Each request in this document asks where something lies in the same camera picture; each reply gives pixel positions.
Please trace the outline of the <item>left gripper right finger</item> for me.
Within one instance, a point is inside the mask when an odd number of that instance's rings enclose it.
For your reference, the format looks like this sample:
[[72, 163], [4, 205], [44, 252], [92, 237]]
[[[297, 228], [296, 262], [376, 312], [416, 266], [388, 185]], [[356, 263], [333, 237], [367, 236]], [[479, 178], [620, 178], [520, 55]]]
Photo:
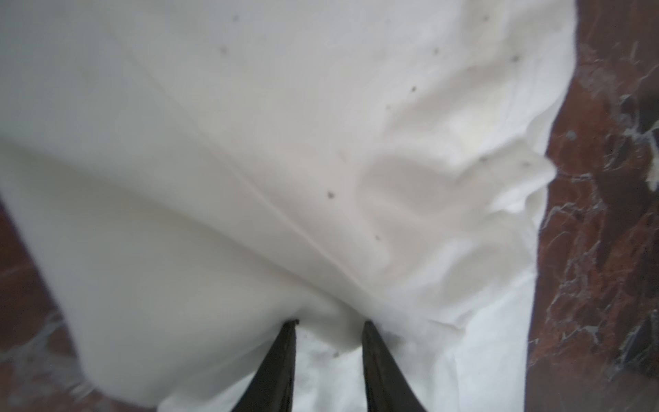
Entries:
[[363, 374], [368, 412], [426, 412], [372, 321], [364, 324]]

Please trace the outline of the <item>white printed t-shirt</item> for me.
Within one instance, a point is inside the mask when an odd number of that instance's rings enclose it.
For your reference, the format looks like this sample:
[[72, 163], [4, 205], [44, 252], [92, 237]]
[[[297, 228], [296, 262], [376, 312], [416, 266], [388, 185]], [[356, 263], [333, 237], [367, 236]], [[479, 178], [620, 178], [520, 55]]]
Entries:
[[1, 196], [107, 395], [521, 411], [572, 1], [4, 1]]

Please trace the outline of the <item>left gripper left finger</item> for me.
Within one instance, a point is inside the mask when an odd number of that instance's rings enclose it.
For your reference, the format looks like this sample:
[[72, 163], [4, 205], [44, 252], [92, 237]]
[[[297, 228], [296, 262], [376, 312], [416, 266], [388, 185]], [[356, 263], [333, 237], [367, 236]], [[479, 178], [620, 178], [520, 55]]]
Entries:
[[232, 412], [291, 412], [298, 319], [285, 322]]

